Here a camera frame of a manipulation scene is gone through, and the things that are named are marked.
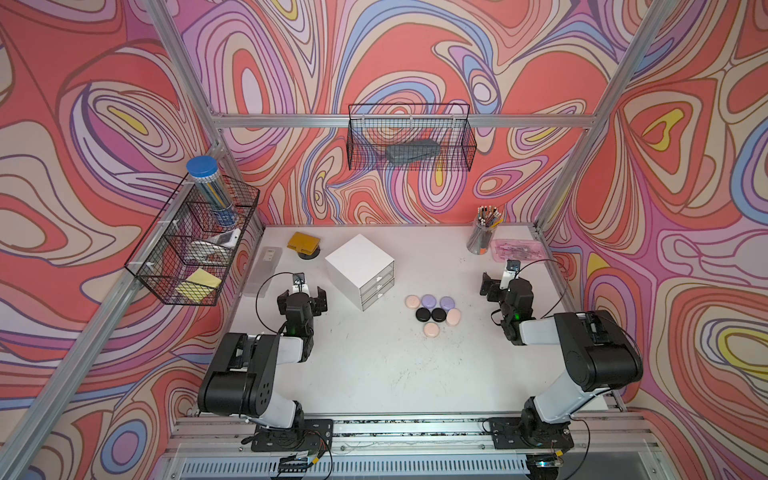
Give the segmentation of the white drawer cabinet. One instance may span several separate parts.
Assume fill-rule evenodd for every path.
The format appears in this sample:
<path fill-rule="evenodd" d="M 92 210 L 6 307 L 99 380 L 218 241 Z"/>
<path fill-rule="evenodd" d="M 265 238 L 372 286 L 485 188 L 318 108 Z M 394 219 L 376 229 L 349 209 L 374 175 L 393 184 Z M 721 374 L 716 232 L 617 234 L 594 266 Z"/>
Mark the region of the white drawer cabinet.
<path fill-rule="evenodd" d="M 395 284 L 394 258 L 358 234 L 325 257 L 331 283 L 361 311 Z"/>

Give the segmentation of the purple earphone case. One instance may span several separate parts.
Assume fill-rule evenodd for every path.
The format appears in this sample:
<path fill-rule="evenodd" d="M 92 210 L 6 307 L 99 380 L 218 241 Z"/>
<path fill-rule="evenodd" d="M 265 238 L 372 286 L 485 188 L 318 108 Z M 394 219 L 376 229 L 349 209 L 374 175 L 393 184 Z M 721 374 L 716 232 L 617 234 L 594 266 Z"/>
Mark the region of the purple earphone case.
<path fill-rule="evenodd" d="M 421 297 L 421 306 L 427 309 L 433 309 L 437 306 L 438 301 L 432 294 L 425 294 Z"/>
<path fill-rule="evenodd" d="M 439 299 L 439 307 L 448 312 L 456 307 L 456 303 L 452 297 L 443 296 Z"/>

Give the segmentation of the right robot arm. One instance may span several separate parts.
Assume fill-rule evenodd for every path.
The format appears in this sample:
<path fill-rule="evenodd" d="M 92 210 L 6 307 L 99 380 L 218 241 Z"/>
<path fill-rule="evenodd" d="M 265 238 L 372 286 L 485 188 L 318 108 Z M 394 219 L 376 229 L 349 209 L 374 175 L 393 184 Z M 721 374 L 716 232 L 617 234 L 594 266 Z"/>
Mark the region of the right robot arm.
<path fill-rule="evenodd" d="M 627 333 L 606 310 L 562 312 L 533 317 L 534 292 L 523 278 L 482 275 L 480 295 L 499 305 L 500 327 L 516 346 L 554 345 L 563 373 L 528 398 L 518 416 L 488 420 L 497 450 L 573 448 L 571 417 L 593 398 L 641 380 L 643 364 Z"/>

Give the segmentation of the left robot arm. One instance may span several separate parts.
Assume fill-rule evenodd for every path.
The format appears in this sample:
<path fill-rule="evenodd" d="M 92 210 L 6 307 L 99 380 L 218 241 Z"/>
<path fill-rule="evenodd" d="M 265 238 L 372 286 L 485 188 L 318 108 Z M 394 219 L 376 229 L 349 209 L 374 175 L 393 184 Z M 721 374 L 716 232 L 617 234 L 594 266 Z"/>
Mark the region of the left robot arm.
<path fill-rule="evenodd" d="M 276 374 L 280 365 L 309 359 L 314 319 L 328 310 L 327 294 L 322 288 L 316 296 L 286 291 L 277 306 L 285 317 L 278 332 L 224 335 L 198 391 L 198 409 L 254 422 L 254 433 L 243 440 L 254 452 L 321 449 L 322 440 L 310 437 L 317 429 L 305 423 L 300 402 L 276 391 Z"/>

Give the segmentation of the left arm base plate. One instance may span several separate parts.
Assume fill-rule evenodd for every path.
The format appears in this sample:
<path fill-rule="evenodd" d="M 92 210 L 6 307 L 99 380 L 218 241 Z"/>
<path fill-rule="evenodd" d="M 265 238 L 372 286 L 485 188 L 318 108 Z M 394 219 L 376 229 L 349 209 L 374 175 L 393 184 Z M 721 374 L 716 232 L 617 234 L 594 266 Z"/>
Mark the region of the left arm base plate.
<path fill-rule="evenodd" d="M 320 453 L 332 446 L 334 421 L 309 419 L 290 428 L 258 427 L 250 441 L 256 453 L 304 452 Z"/>

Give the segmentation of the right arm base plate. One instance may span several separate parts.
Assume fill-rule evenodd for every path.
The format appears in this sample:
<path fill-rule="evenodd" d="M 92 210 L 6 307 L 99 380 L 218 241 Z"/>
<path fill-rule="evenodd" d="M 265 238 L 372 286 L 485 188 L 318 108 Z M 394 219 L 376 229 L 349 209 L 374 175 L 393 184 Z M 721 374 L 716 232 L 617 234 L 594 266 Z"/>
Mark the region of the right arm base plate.
<path fill-rule="evenodd" d="M 492 417 L 487 421 L 496 450 L 562 450 L 574 447 L 570 424 L 548 424 L 522 417 Z"/>

